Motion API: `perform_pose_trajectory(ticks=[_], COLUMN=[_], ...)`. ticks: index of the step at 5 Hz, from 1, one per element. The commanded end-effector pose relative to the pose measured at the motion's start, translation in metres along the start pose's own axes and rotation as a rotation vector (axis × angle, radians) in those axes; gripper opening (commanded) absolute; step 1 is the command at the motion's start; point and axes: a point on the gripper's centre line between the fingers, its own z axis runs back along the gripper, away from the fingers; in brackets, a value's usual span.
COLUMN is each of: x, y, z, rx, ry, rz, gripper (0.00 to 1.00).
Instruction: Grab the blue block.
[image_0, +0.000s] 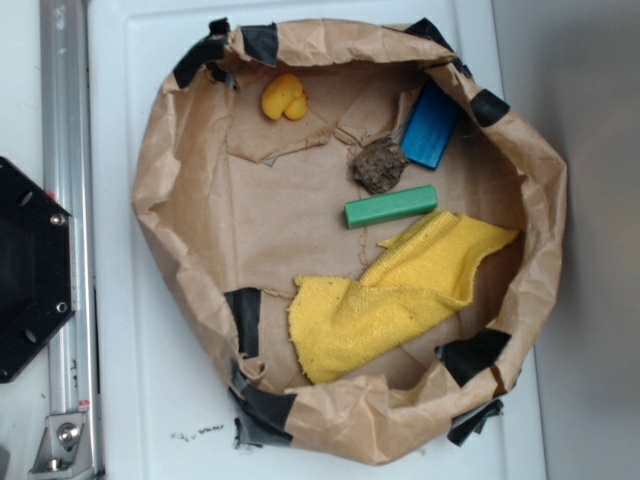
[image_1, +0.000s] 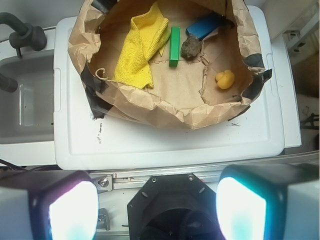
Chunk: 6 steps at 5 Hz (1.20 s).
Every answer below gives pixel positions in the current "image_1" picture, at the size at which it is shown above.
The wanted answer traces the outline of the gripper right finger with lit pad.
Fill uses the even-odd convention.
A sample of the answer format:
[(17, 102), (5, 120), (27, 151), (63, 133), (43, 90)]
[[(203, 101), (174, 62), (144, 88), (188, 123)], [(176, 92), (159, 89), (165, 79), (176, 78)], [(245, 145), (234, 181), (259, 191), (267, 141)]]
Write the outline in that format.
[(320, 167), (229, 165), (217, 185), (216, 213), (227, 240), (318, 240)]

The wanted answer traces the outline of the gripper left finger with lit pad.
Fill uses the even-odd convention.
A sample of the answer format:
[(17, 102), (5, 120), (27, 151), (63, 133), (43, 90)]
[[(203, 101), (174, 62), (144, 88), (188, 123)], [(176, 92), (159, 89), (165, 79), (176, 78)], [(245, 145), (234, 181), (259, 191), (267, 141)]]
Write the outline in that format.
[(85, 171), (0, 174), (2, 240), (92, 240), (98, 213), (98, 190)]

